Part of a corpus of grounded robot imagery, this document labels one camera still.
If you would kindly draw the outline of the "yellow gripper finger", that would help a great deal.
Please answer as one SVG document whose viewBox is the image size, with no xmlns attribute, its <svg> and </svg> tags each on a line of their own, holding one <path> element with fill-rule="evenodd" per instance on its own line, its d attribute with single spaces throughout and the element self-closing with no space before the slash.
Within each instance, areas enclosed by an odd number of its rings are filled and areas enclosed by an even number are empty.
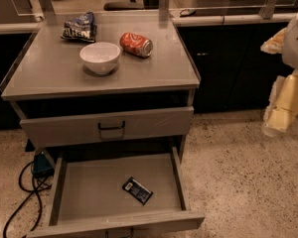
<svg viewBox="0 0 298 238">
<path fill-rule="evenodd" d="M 264 42 L 260 47 L 260 50 L 262 52 L 265 52 L 271 55 L 281 54 L 283 49 L 285 33 L 286 33 L 286 29 L 283 28 L 282 30 L 277 32 L 273 37 L 271 37 L 269 40 Z"/>
<path fill-rule="evenodd" d="M 266 107 L 262 132 L 270 137 L 284 133 L 298 116 L 298 69 L 273 83 Z"/>
</svg>

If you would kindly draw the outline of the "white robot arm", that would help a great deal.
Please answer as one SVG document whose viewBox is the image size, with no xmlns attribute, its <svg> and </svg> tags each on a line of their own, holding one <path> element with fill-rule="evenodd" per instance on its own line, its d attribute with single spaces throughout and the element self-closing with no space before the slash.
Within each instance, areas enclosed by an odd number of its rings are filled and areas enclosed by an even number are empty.
<svg viewBox="0 0 298 238">
<path fill-rule="evenodd" d="M 276 78 L 263 116 L 262 132 L 275 136 L 284 133 L 298 116 L 298 13 L 260 49 L 272 55 L 282 54 L 282 61 L 293 68 L 287 77 Z"/>
</svg>

